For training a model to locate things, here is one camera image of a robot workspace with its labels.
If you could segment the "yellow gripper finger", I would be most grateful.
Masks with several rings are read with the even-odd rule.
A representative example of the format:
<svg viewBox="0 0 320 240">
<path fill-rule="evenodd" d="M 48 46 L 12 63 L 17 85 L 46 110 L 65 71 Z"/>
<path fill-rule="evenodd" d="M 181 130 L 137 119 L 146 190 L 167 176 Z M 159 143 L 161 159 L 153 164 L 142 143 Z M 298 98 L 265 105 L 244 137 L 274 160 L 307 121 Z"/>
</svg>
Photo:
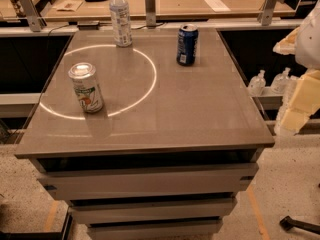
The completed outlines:
<svg viewBox="0 0 320 240">
<path fill-rule="evenodd" d="M 298 31 L 299 27 L 292 30 L 285 38 L 275 44 L 273 51 L 281 55 L 294 55 Z"/>
<path fill-rule="evenodd" d="M 320 70 L 308 69 L 297 79 L 280 120 L 281 133 L 298 133 L 320 109 Z"/>
</svg>

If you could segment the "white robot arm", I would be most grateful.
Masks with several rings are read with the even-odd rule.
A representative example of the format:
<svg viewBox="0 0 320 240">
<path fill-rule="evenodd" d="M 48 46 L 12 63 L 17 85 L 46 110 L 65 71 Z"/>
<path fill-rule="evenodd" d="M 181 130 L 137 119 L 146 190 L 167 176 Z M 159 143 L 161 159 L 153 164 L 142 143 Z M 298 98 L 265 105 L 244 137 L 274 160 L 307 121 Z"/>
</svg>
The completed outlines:
<svg viewBox="0 0 320 240">
<path fill-rule="evenodd" d="M 282 55 L 294 55 L 295 61 L 307 69 L 286 87 L 274 127 L 278 136 L 291 136 L 297 134 L 310 116 L 320 109 L 319 3 L 299 27 L 276 43 L 273 51 Z"/>
</svg>

